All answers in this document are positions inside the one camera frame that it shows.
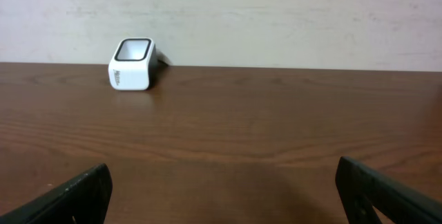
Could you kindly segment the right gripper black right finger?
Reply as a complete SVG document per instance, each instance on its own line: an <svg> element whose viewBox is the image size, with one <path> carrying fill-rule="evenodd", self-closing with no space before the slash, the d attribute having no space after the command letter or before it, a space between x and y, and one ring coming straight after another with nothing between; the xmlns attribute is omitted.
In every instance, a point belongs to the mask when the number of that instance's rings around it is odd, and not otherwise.
<svg viewBox="0 0 442 224"><path fill-rule="evenodd" d="M393 223L441 223L441 204L369 168L340 158L336 188L349 223L380 223L380 211Z"/></svg>

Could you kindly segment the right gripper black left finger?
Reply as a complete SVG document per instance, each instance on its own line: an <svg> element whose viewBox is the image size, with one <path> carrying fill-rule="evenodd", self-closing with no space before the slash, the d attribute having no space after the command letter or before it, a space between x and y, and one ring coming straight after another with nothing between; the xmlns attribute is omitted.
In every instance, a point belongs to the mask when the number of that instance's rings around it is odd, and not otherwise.
<svg viewBox="0 0 442 224"><path fill-rule="evenodd" d="M71 178L40 197L1 216L8 223L99 223L105 221L113 182L105 164Z"/></svg>

